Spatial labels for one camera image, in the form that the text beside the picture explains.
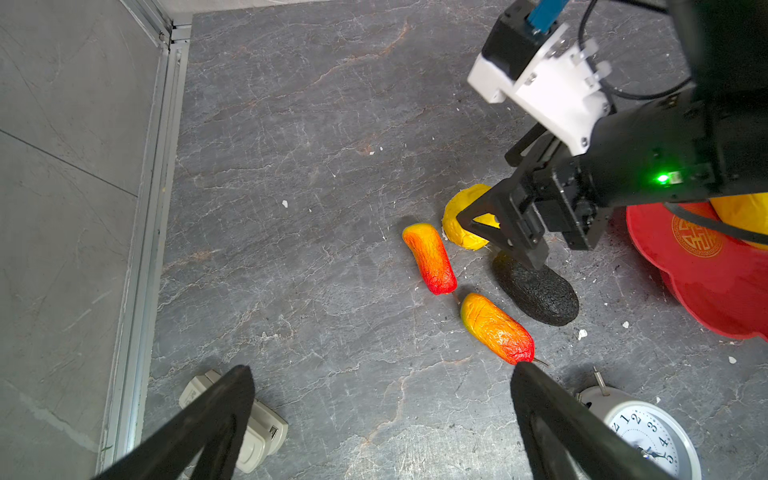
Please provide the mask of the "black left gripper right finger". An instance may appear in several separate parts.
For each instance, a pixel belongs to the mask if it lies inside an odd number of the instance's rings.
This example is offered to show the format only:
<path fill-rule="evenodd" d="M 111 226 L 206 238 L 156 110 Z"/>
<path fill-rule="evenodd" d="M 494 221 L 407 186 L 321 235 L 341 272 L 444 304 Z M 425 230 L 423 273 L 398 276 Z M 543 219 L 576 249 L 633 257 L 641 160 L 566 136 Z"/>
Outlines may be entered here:
<path fill-rule="evenodd" d="M 538 366 L 521 362 L 511 397 L 535 479 L 669 479 L 660 467 L 621 440 Z"/>

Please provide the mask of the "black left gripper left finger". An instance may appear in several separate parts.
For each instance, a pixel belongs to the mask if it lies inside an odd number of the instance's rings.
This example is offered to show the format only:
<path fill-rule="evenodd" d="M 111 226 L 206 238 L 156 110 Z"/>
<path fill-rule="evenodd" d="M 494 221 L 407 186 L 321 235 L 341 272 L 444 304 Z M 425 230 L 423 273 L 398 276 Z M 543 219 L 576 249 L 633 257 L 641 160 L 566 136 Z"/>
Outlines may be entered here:
<path fill-rule="evenodd" d="M 243 443 L 255 387 L 251 369 L 237 365 L 191 404 L 97 477 L 230 479 Z"/>

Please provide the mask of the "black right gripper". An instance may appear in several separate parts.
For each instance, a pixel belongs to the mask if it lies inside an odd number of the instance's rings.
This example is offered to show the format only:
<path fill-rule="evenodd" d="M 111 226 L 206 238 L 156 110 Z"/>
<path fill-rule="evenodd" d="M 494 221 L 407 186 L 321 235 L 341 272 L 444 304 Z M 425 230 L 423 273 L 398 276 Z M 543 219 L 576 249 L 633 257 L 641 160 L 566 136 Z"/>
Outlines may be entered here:
<path fill-rule="evenodd" d="M 656 203 L 736 239 L 767 241 L 755 230 L 682 209 L 685 203 L 766 192 L 764 89 L 715 96 L 683 90 L 600 119 L 581 155 L 557 152 L 549 160 L 554 143 L 555 136 L 535 123 L 504 159 L 511 167 L 528 160 L 542 167 L 533 175 L 536 209 L 546 228 L 561 233 L 575 250 L 596 245 L 614 208 Z M 521 183 L 499 182 L 457 220 L 525 268 L 545 266 L 545 227 Z"/>

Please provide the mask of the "dark fake avocado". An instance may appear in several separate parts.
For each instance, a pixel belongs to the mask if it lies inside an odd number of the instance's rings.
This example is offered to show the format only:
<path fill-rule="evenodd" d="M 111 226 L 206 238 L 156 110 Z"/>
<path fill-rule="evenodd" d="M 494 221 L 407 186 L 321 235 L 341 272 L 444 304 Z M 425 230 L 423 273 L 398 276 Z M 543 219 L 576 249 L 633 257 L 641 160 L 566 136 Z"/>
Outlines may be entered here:
<path fill-rule="evenodd" d="M 547 266 L 529 270 L 505 252 L 491 263 L 498 286 L 532 319 L 562 327 L 579 315 L 580 304 L 571 284 Z"/>

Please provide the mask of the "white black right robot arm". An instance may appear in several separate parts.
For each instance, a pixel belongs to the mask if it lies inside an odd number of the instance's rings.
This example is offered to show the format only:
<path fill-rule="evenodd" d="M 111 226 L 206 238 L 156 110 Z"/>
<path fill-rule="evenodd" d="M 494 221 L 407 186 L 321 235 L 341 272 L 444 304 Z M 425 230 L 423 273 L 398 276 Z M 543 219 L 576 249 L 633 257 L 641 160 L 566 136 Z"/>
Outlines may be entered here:
<path fill-rule="evenodd" d="M 690 202 L 767 189 L 767 5 L 671 1 L 666 12 L 693 84 L 614 112 L 592 65 L 596 44 L 567 46 L 561 1 L 517 1 L 497 19 L 469 74 L 488 102 L 511 100 L 535 124 L 506 155 L 513 175 L 457 216 L 460 226 L 529 269 L 546 232 L 574 250 L 599 241 L 617 207 L 660 203 L 733 238 L 764 234 L 691 213 Z"/>

